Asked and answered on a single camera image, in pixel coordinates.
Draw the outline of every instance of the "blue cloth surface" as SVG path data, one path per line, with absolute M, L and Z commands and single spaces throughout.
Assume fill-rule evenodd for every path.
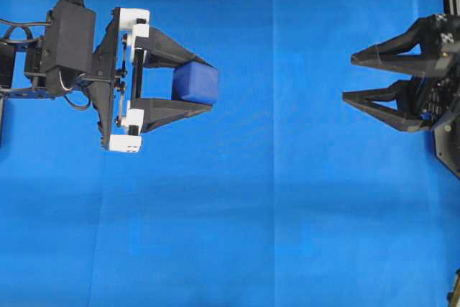
M 56 1 L 0 0 L 0 17 L 43 20 Z M 124 155 L 98 146 L 94 110 L 10 100 L 0 306 L 446 305 L 459 181 L 429 136 L 341 100 L 401 77 L 351 66 L 351 53 L 442 0 L 85 1 L 96 42 L 115 6 L 150 9 L 219 69 L 219 102 Z M 169 96 L 170 72 L 144 84 Z

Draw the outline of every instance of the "metal rod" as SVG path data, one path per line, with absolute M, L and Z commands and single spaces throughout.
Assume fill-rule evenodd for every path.
M 1 131 L 3 130 L 3 115 L 5 110 L 5 98 L 0 96 L 0 147 L 1 147 Z
M 132 69 L 131 100 L 141 98 L 142 69 L 144 67 L 144 50 L 136 50 Z

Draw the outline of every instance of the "white bracket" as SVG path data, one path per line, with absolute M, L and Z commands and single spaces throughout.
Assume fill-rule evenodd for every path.
M 121 118 L 121 126 L 126 134 L 112 134 L 110 136 L 109 150 L 119 152 L 139 152 L 142 145 L 142 137 L 139 135 L 144 124 L 144 110 L 132 109 L 131 102 L 127 101 L 126 116 Z M 136 126 L 138 135 L 128 134 L 129 127 Z
M 145 20 L 145 23 L 137 23 L 138 19 Z M 136 37 L 149 37 L 150 11 L 144 9 L 120 9 L 120 32 L 128 32 L 126 44 L 131 46 L 129 60 L 134 61 L 134 44 Z

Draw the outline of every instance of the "cable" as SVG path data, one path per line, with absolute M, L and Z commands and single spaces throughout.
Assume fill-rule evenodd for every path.
M 32 43 L 32 42 L 36 42 L 36 41 L 39 41 L 39 40 L 41 40 L 41 37 L 36 37 L 36 38 L 30 39 L 30 40 L 10 40 L 10 39 L 2 39 L 2 38 L 0 38 L 0 42 L 5 42 L 5 43 L 8 43 L 10 45 L 21 44 L 21 43 Z
M 6 21 L 5 19 L 0 18 L 0 23 L 6 25 L 12 25 L 15 27 L 49 27 L 51 22 L 27 22 L 27 23 L 18 23 L 18 22 L 10 22 Z
M 89 97 L 88 97 L 88 103 L 85 106 L 79 106 L 77 104 L 74 104 L 71 100 L 69 100 L 67 95 L 64 95 L 64 98 L 70 104 L 70 106 L 72 108 L 76 109 L 77 111 L 85 111 L 91 105 L 91 99 Z
M 63 87 L 63 89 L 65 91 L 71 91 L 73 88 L 66 88 L 64 83 L 63 83 L 63 75 L 61 74 L 60 70 L 59 70 L 59 81 L 60 81 L 60 86 Z
M 34 35 L 32 34 L 32 31 L 30 30 L 30 28 L 28 28 L 28 27 L 16 27 L 16 26 L 14 26 L 14 25 L 10 26 L 10 28 L 8 28 L 8 30 L 5 31 L 5 34 L 3 35 L 3 38 L 9 40 L 9 38 L 10 38 L 11 35 L 12 35 L 12 32 L 13 32 L 16 28 L 21 28 L 22 30 L 24 30 L 24 32 L 26 33 L 26 37 L 27 37 L 28 40 L 32 40 L 32 39 L 34 38 Z

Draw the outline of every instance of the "blue foam block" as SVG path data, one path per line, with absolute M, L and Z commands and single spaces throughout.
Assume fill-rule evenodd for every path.
M 172 99 L 215 104 L 219 99 L 219 71 L 195 61 L 176 68 Z

